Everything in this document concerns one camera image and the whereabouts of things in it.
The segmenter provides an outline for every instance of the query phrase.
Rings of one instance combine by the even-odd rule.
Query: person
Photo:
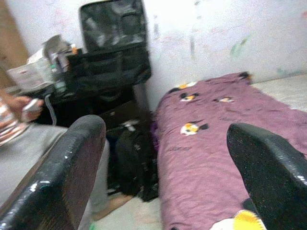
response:
[[[0,89],[0,206],[38,159],[67,131],[67,128],[59,126],[23,123],[22,109],[30,101],[30,97],[13,97]],[[40,100],[38,105],[42,108],[43,101]],[[28,112],[27,120],[36,120],[41,111]],[[80,230],[89,230],[92,220],[103,218],[132,199],[131,196],[119,195],[108,200],[108,154],[109,143],[106,140]]]

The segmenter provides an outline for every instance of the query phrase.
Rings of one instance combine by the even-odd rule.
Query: foot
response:
[[[105,208],[105,209],[101,210],[100,212],[96,213],[95,215],[93,215],[93,220],[98,221],[98,220],[102,219],[103,217],[110,214],[115,209],[123,206],[125,203],[130,201],[132,198],[133,198],[133,196],[131,196],[131,195],[119,195],[119,196],[112,198],[111,200],[109,200],[109,205],[108,205],[107,208]]]

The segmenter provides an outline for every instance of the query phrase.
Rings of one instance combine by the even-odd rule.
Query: pink bedsheet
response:
[[[242,209],[248,195],[226,146],[231,123],[263,127],[307,153],[307,114],[252,88],[238,73],[172,90],[156,121],[166,230],[208,230]]]

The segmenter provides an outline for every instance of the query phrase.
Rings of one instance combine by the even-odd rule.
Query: backpack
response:
[[[123,131],[115,146],[118,183],[123,194],[150,201],[158,197],[157,154],[149,134],[135,128]]]

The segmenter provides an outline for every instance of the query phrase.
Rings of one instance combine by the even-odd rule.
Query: floor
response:
[[[146,203],[133,198],[105,218],[95,222],[95,230],[162,230],[160,200]]]
[[[307,75],[260,82],[252,85],[293,109],[307,112]],[[162,230],[160,200],[144,203],[133,198],[95,223],[95,230]]]

